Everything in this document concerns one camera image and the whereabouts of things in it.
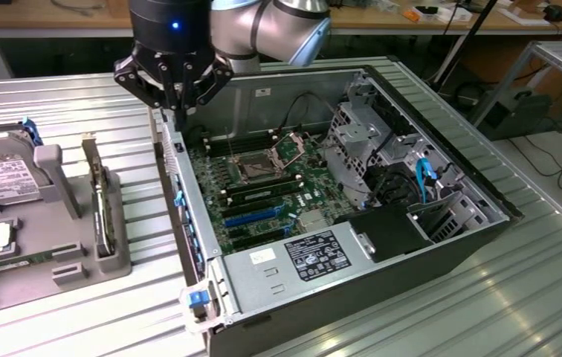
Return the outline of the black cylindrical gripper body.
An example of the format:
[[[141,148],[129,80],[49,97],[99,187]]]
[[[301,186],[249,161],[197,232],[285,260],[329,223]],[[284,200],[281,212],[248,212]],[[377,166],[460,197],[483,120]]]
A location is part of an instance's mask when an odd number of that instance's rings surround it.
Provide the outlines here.
[[[204,0],[131,0],[133,40],[161,53],[212,51],[211,2]]]

